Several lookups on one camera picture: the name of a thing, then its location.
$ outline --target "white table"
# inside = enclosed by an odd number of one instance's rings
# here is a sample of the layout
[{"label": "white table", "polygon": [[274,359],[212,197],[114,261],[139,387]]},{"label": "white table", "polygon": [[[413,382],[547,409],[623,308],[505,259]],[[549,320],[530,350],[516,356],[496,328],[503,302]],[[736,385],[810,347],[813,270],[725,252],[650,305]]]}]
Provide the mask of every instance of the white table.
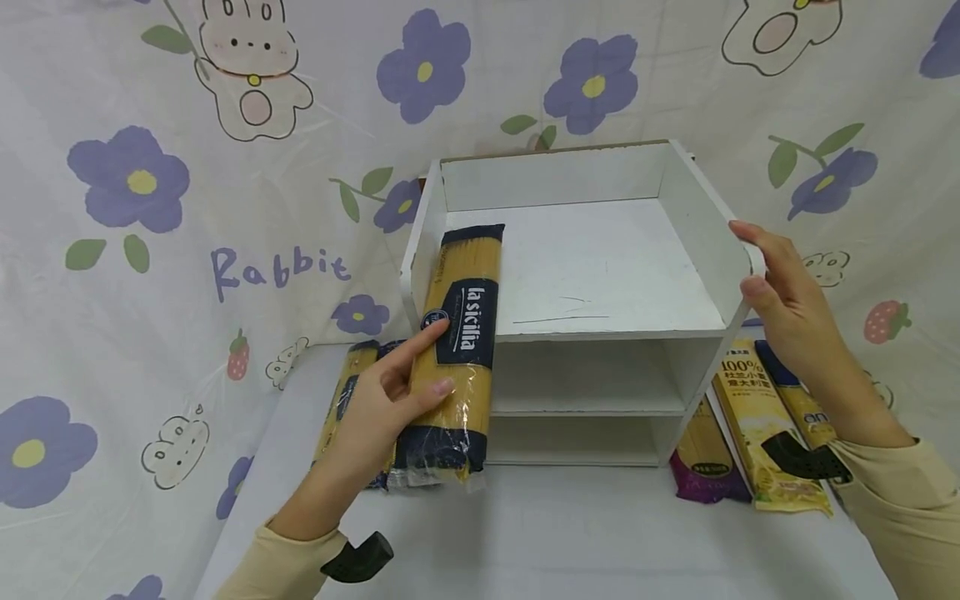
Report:
[{"label": "white table", "polygon": [[[196,598],[210,598],[253,530],[310,465],[347,346],[309,349],[290,376]],[[342,529],[396,557],[335,598],[895,600],[847,517],[766,515],[676,498],[667,469],[491,467],[487,487],[364,492]]]}]

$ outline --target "white wooden organizer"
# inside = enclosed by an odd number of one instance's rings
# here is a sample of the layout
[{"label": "white wooden organizer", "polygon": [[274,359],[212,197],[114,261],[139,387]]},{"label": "white wooden organizer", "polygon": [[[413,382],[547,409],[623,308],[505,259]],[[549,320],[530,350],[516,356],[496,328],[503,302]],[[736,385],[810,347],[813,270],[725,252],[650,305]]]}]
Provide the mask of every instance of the white wooden organizer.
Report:
[{"label": "white wooden organizer", "polygon": [[430,166],[400,267],[420,328],[444,232],[503,223],[490,465],[662,466],[763,256],[675,141]]}]

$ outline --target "black clip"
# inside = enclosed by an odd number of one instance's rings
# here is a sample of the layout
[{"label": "black clip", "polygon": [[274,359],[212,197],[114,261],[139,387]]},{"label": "black clip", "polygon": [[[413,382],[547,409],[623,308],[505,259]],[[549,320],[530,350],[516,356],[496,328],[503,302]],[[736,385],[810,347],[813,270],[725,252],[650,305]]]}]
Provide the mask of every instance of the black clip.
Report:
[{"label": "black clip", "polygon": [[807,450],[787,431],[762,444],[763,449],[785,473],[801,479],[836,479],[850,483],[853,476],[828,446]]},{"label": "black clip", "polygon": [[378,531],[354,548],[347,542],[335,559],[320,567],[320,572],[342,584],[369,581],[394,557],[394,549]]}]

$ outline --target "purple flower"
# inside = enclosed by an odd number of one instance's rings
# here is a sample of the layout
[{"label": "purple flower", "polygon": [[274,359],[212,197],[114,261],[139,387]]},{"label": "purple flower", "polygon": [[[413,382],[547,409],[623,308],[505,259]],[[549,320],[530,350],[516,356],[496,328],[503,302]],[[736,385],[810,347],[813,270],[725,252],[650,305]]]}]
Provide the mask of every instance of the purple flower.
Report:
[{"label": "purple flower", "polygon": [[160,597],[160,591],[163,590],[163,582],[156,575],[147,575],[133,587],[130,595],[115,593],[107,600],[163,600]]},{"label": "purple flower", "polygon": [[636,58],[636,40],[611,37],[602,44],[591,37],[573,42],[564,52],[561,77],[546,90],[543,109],[553,117],[566,117],[574,135],[592,133],[611,112],[618,112],[636,97],[636,75],[630,67]]},{"label": "purple flower", "polygon": [[330,319],[336,319],[337,327],[346,333],[377,335],[390,320],[390,309],[361,294],[341,302]]},{"label": "purple flower", "polygon": [[804,181],[793,192],[793,208],[787,221],[803,211],[827,214],[840,210],[853,188],[863,185],[876,173],[876,155],[848,148],[823,171]]},{"label": "purple flower", "polygon": [[20,400],[0,413],[0,504],[29,509],[52,502],[96,451],[96,432],[70,422],[62,401]]},{"label": "purple flower", "polygon": [[250,465],[253,463],[253,456],[247,458],[241,456],[233,463],[230,475],[227,476],[227,488],[220,494],[220,502],[217,502],[217,518],[224,520],[230,516],[233,510],[233,503],[237,501],[237,495],[243,482],[247,479],[247,473],[250,471]]},{"label": "purple flower", "polygon": [[109,142],[79,142],[66,162],[90,186],[86,212],[97,223],[123,228],[139,221],[153,233],[180,226],[180,197],[190,185],[190,172],[182,160],[160,150],[149,130],[131,126]]},{"label": "purple flower", "polygon": [[410,125],[426,120],[437,106],[460,97],[467,82],[470,34],[463,23],[440,25],[434,11],[414,12],[403,26],[403,48],[383,57],[376,83],[388,101],[400,105]]},{"label": "purple flower", "polygon": [[387,194],[387,202],[373,215],[373,224],[384,233],[393,233],[406,223],[413,223],[420,207],[420,182],[401,181]]},{"label": "purple flower", "polygon": [[960,0],[950,7],[933,35],[933,45],[920,62],[920,74],[930,79],[960,75]]}]

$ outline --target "white shelf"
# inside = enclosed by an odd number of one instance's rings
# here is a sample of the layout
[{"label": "white shelf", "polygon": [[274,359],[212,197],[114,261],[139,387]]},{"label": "white shelf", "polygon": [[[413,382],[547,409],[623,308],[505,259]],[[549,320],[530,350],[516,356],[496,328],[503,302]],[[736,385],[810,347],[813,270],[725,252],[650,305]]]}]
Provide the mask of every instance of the white shelf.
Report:
[{"label": "white shelf", "polygon": [[494,417],[681,416],[659,341],[501,344],[493,365]]},{"label": "white shelf", "polygon": [[657,199],[448,212],[506,224],[496,340],[721,336],[723,319]]},{"label": "white shelf", "polygon": [[487,465],[655,467],[660,456],[644,418],[493,418]]}]

